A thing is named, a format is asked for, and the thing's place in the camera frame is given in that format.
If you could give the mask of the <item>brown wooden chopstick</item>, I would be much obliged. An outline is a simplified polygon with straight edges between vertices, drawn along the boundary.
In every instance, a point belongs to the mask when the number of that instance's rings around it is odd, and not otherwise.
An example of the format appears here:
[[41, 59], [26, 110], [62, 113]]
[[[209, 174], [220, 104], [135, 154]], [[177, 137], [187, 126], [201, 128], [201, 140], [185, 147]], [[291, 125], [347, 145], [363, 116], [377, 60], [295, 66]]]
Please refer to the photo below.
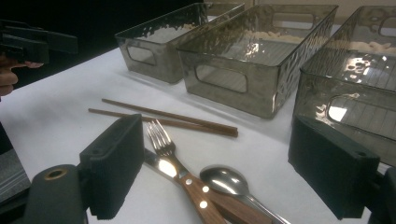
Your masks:
[[190, 122], [190, 123], [199, 124], [199, 125], [202, 125], [202, 126], [207, 127], [207, 128], [212, 128], [212, 129], [215, 129], [215, 130], [219, 130], [219, 131], [225, 131], [225, 132], [228, 132], [228, 133], [236, 133], [237, 132], [237, 128], [236, 127], [225, 125], [225, 124], [220, 124], [220, 123], [216, 123], [216, 122], [212, 122], [212, 121], [186, 117], [186, 116], [182, 116], [182, 115], [179, 115], [179, 114], [174, 114], [174, 113], [169, 113], [169, 112], [165, 112], [165, 111], [160, 111], [160, 110], [147, 108], [147, 107], [143, 107], [143, 106], [139, 106], [139, 105], [126, 104], [126, 103], [123, 103], [123, 102], [109, 100], [109, 99], [106, 99], [106, 98], [103, 98], [102, 102], [107, 103], [107, 104], [111, 104], [111, 105], [116, 105], [116, 106], [121, 106], [121, 107], [134, 109], [134, 110], [141, 111], [141, 112], [148, 112], [150, 114], [154, 114], [154, 115], [158, 115], [158, 116], [164, 116], [164, 117], [171, 118], [171, 119], [179, 119], [179, 120], [187, 121], [187, 122]]
[[[94, 114], [106, 115], [106, 116], [116, 117], [116, 118], [122, 118], [122, 117], [129, 116], [129, 114], [124, 114], [124, 113], [119, 113], [119, 112], [112, 112], [112, 111], [106, 111], [106, 110], [95, 109], [95, 108], [88, 108], [88, 111], [91, 112], [91, 113], [94, 113]], [[155, 118], [142, 117], [142, 120], [145, 121], [145, 122], [150, 122], [150, 121], [154, 121]], [[231, 136], [231, 137], [237, 137], [238, 136], [238, 131], [221, 131], [221, 130], [216, 130], [214, 128], [205, 127], [205, 126], [200, 125], [200, 124], [193, 124], [193, 123], [188, 123], [188, 122], [183, 122], [183, 121], [176, 121], [176, 120], [169, 120], [169, 119], [158, 119], [158, 121], [162, 125], [171, 126], [171, 127], [177, 127], [177, 128], [182, 128], [182, 129], [194, 130], [194, 131], [199, 131], [199, 132], [204, 132], [204, 133], [215, 133], [215, 134]]]

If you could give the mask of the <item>metal spoon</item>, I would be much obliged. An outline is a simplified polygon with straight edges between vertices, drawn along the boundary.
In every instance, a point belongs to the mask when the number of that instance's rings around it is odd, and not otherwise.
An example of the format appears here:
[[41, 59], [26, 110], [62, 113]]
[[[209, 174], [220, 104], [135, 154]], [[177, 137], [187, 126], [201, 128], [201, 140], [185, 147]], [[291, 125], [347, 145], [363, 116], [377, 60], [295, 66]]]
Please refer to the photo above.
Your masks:
[[200, 178], [212, 189], [244, 198], [254, 208], [271, 218], [275, 224], [291, 224], [253, 196], [245, 177], [234, 168], [225, 165], [207, 166], [200, 172]]

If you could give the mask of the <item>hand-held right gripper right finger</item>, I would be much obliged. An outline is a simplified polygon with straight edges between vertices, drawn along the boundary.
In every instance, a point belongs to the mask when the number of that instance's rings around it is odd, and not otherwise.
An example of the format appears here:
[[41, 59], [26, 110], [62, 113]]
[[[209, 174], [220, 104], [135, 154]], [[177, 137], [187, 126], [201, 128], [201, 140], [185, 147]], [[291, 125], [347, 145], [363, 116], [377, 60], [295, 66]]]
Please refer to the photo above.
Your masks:
[[362, 216], [379, 157], [327, 124], [296, 116], [289, 163], [339, 218]]

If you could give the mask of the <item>smoky clear plastic bin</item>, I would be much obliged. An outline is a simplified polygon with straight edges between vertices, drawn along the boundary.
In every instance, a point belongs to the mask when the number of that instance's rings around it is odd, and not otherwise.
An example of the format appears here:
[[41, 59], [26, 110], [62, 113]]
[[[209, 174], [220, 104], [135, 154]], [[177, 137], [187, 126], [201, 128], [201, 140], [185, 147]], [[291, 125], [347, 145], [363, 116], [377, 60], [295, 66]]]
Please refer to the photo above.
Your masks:
[[396, 7], [359, 7], [302, 67], [293, 114], [396, 167]]
[[328, 40], [337, 5], [257, 5], [181, 44], [187, 92], [271, 119]]
[[174, 84], [183, 78], [178, 46], [244, 10], [238, 3], [194, 3], [115, 37], [129, 70]]

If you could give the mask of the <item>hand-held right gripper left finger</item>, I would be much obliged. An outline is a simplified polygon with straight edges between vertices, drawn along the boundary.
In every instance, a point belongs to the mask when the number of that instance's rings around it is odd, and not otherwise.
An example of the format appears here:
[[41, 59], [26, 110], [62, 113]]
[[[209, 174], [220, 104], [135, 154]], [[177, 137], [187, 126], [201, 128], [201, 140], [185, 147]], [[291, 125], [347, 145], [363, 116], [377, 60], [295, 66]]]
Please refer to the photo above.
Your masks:
[[112, 219], [145, 160], [140, 114], [116, 120], [80, 154], [84, 205], [98, 219]]

